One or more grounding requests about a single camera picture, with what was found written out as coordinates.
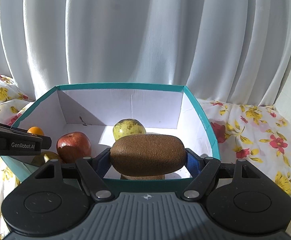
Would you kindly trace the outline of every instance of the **floral tablecloth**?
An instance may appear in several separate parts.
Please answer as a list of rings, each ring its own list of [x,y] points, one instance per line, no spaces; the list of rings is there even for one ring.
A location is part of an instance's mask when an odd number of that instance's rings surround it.
[[[221,161],[245,158],[291,196],[291,125],[272,107],[198,101],[217,137]],[[31,104],[13,79],[0,75],[0,122],[12,125]],[[1,203],[18,184],[0,158],[0,240],[9,232]],[[287,232],[291,235],[291,223]]]

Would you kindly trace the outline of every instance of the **fuzzy kiwi skin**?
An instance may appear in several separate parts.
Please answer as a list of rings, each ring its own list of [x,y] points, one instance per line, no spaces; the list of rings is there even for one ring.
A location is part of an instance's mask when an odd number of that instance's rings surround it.
[[[159,176],[181,169],[186,162],[186,150],[181,140],[172,135],[127,135],[113,144],[110,162],[127,176]]]
[[[127,179],[127,180],[161,180],[165,179],[165,175],[159,175],[159,176],[144,176],[144,177],[132,177],[121,174],[120,179]]]

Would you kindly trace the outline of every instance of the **orange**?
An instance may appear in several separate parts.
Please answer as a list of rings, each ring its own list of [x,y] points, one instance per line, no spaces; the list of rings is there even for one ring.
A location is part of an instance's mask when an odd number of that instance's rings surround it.
[[[37,135],[44,135],[43,131],[40,127],[33,126],[28,130],[28,133],[37,134]]]

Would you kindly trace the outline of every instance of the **curtain fold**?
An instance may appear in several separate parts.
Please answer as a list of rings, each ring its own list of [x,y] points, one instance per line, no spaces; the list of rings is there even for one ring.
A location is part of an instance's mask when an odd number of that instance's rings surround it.
[[[291,0],[0,0],[0,72],[32,98],[146,82],[271,105],[290,54]]]

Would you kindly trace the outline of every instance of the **white logo mark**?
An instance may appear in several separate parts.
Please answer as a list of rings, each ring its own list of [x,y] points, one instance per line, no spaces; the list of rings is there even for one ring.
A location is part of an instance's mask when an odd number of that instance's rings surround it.
[[[152,198],[152,196],[147,194],[147,195],[144,195],[143,198],[145,198],[146,200],[149,200],[150,198]]]

